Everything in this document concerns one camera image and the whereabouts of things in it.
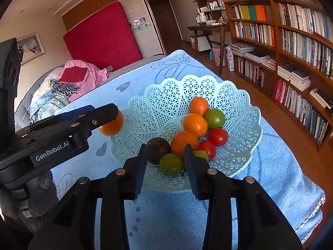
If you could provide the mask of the wooden bookshelf with books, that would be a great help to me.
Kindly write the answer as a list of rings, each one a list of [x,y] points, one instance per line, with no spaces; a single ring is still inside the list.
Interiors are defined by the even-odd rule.
[[[321,149],[332,142],[332,20],[317,0],[223,0],[236,73]]]

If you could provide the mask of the top orange mandarin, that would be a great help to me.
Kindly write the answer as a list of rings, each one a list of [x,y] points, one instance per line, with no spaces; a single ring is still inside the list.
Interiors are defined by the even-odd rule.
[[[195,97],[189,104],[189,113],[197,114],[204,117],[206,112],[209,110],[209,105],[206,99],[202,97]]]

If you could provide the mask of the framed wedding photo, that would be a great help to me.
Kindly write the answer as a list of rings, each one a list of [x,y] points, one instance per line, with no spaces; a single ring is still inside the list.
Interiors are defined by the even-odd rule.
[[[21,65],[45,53],[38,33],[32,33],[19,38],[17,46],[22,53]]]

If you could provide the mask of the red pillow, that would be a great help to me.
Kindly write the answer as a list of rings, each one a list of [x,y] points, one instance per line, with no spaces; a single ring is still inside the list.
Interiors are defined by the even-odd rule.
[[[66,68],[63,71],[63,74],[60,79],[58,79],[61,83],[78,83],[81,82],[85,78],[85,74],[87,72],[87,67],[81,68],[78,66]]]

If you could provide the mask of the wooden desk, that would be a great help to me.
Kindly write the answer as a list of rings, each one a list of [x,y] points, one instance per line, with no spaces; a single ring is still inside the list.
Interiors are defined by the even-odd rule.
[[[228,24],[219,24],[219,25],[195,25],[195,26],[188,26],[187,29],[189,31],[192,31],[194,33],[195,38],[195,46],[194,51],[198,51],[198,32],[203,32],[205,38],[207,39],[209,46],[212,48],[213,43],[220,46],[220,64],[219,64],[219,76],[222,74],[222,68],[223,68],[223,58],[224,58],[224,49],[225,49],[225,36],[226,32],[230,32],[230,28]],[[220,35],[220,42],[217,41],[211,41],[209,38],[209,35],[211,33],[218,33]]]

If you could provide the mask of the orange tomato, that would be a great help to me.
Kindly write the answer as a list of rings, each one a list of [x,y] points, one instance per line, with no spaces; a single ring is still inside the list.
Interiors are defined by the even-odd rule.
[[[106,136],[114,136],[120,132],[123,123],[124,117],[122,112],[119,110],[118,116],[115,120],[100,126],[98,129],[102,134]]]

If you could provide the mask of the red cherry tomato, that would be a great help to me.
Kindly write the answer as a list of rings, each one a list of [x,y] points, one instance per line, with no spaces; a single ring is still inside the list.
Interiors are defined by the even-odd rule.
[[[199,143],[198,150],[207,152],[208,161],[211,161],[216,156],[216,147],[210,141],[203,141]]]
[[[228,138],[228,132],[222,128],[212,129],[208,135],[208,140],[216,147],[224,146],[227,143]]]

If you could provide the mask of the green tomato with stem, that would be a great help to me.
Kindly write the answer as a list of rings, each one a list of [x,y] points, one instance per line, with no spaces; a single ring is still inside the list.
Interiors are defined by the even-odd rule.
[[[177,155],[166,154],[160,159],[159,171],[164,175],[176,177],[183,172],[183,169],[184,161]]]

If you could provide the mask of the orange mandarin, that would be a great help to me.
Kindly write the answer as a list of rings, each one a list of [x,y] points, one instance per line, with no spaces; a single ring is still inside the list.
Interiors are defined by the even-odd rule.
[[[209,105],[206,99],[202,97],[195,97],[189,104],[189,113],[197,114],[204,117],[206,112],[209,110]]]
[[[198,138],[189,131],[180,131],[171,140],[171,152],[174,155],[183,158],[186,145],[191,145],[193,151],[197,150],[199,145]]]
[[[183,128],[193,133],[197,138],[204,136],[208,131],[208,124],[203,117],[197,114],[188,114],[183,118]]]

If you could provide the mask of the lower orange mandarin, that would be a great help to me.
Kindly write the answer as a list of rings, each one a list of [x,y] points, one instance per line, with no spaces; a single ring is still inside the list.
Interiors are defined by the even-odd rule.
[[[199,145],[198,138],[189,131],[180,131],[171,140],[171,152],[174,155],[183,158],[186,145],[191,145],[193,151],[197,150]]]

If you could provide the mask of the dark wooden door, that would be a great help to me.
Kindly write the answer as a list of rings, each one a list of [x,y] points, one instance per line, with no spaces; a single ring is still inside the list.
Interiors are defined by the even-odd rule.
[[[181,48],[182,38],[170,0],[148,0],[163,46],[170,54]]]

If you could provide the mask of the pink blanket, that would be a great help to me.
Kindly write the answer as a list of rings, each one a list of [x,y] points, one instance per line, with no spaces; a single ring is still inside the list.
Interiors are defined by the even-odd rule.
[[[109,72],[107,69],[99,69],[97,66],[86,63],[82,60],[69,60],[64,65],[64,70],[66,68],[78,66],[81,68],[87,67],[87,72],[85,74],[85,78],[81,82],[76,83],[68,83],[75,84],[77,90],[68,98],[69,102],[73,102],[86,93],[94,90],[95,88],[103,85],[107,81],[107,77],[109,76]]]

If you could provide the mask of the green tomato in basket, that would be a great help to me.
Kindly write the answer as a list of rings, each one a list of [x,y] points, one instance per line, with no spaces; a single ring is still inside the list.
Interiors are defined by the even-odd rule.
[[[225,115],[224,113],[216,108],[211,108],[207,110],[204,115],[204,119],[208,124],[208,129],[221,128],[225,124]]]

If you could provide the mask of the red upright mattress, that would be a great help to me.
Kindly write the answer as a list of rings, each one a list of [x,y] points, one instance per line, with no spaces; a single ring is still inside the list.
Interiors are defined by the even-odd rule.
[[[120,2],[99,10],[64,35],[74,60],[114,70],[143,59]]]

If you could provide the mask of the yellow-green tomato in basket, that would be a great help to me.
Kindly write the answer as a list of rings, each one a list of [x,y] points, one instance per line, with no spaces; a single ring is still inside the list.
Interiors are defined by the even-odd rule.
[[[197,151],[194,151],[194,155],[195,155],[196,157],[200,157],[200,158],[202,158],[202,159],[205,159],[207,162],[209,161],[207,151],[205,151],[205,150],[197,150]]]

